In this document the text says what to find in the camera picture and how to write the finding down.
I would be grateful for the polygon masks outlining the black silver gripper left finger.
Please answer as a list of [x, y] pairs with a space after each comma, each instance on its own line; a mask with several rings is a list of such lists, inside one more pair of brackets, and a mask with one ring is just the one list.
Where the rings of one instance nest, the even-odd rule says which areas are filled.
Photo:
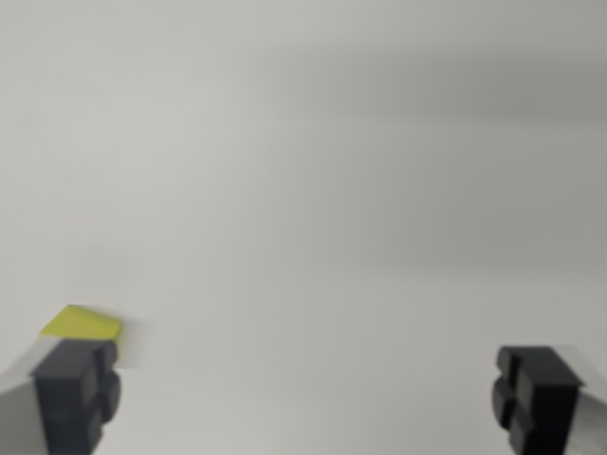
[[112, 340], [43, 337], [1, 372], [3, 454], [92, 454], [116, 415]]

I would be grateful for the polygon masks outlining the black silver gripper right finger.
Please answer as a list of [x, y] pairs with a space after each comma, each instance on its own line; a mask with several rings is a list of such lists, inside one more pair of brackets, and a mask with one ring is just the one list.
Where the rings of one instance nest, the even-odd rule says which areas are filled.
[[575, 347], [503, 346], [491, 405], [515, 454], [604, 454], [606, 373]]

